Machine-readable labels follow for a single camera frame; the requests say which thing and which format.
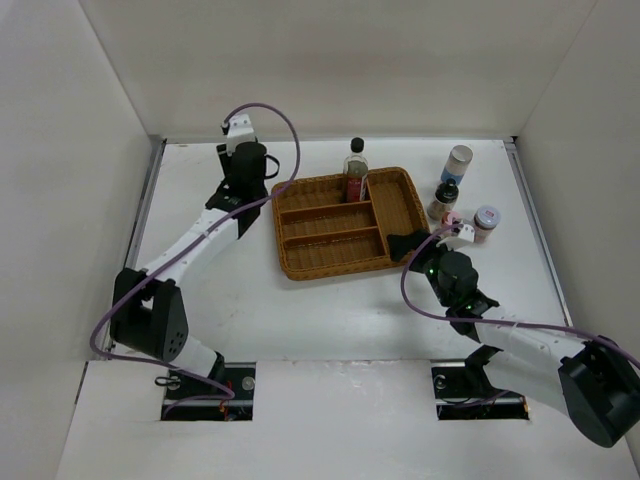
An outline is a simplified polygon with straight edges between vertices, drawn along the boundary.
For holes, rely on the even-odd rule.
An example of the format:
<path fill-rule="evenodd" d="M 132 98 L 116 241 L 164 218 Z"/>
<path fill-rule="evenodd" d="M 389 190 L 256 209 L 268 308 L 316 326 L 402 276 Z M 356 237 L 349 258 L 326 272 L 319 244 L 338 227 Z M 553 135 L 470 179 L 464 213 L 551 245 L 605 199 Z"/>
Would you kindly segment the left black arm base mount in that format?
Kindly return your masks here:
<path fill-rule="evenodd" d="M 228 394 L 182 373 L 170 371 L 154 379 L 163 389 L 161 421 L 251 421 L 253 418 L 256 388 L 255 363 L 230 363 L 225 365 L 218 380 L 234 393 Z"/>

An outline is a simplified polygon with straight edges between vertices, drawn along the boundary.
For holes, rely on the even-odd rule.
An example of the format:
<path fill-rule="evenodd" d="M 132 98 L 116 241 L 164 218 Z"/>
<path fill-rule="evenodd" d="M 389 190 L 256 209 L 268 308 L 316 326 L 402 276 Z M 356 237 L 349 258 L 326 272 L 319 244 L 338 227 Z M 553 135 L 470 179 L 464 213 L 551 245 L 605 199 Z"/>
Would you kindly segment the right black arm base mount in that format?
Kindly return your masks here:
<path fill-rule="evenodd" d="M 498 352 L 494 347 L 481 346 L 464 360 L 431 364 L 439 420 L 529 420 L 525 397 L 493 387 L 483 370 Z"/>

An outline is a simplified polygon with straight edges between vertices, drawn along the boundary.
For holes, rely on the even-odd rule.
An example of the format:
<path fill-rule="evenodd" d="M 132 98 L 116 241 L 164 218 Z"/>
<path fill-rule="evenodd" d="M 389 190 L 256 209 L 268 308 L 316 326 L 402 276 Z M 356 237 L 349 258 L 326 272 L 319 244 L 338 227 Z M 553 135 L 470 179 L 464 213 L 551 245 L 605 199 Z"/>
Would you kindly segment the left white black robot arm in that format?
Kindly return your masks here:
<path fill-rule="evenodd" d="M 275 158 L 257 141 L 243 142 L 232 154 L 218 147 L 224 178 L 200 217 L 176 243 L 140 270 L 116 277 L 113 301 L 140 289 L 111 317 L 113 341 L 190 372 L 190 386 L 206 399 L 224 387 L 224 357 L 189 333 L 182 288 L 196 279 L 226 247 L 239 240 L 260 215 L 261 206 L 237 209 L 267 197 L 267 162 Z"/>

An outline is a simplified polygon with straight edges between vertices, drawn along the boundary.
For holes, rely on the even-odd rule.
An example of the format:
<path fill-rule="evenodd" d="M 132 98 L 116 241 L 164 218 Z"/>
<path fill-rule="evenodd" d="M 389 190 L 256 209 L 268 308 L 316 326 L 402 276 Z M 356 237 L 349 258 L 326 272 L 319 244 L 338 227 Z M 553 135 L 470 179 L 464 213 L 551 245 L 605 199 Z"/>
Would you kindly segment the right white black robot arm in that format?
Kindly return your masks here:
<path fill-rule="evenodd" d="M 613 447 L 639 422 L 639 362 L 614 341 L 574 327 L 507 318 L 478 287 L 462 253 L 474 228 L 464 222 L 434 233 L 390 234 L 394 262 L 425 276 L 446 312 L 441 319 L 479 347 L 465 361 L 473 394 L 517 393 L 567 416 L 594 444 Z"/>

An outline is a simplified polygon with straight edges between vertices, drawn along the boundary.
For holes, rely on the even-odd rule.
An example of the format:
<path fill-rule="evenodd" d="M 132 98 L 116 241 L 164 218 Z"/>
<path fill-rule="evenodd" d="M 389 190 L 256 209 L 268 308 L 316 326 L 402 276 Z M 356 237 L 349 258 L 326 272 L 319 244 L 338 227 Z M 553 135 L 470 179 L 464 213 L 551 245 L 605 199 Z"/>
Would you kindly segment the black cap clear sauce bottle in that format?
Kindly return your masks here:
<path fill-rule="evenodd" d="M 350 153 L 343 166 L 343 193 L 346 203 L 365 200 L 366 181 L 369 172 L 368 161 L 364 157 L 365 142 L 354 137 L 350 142 Z"/>

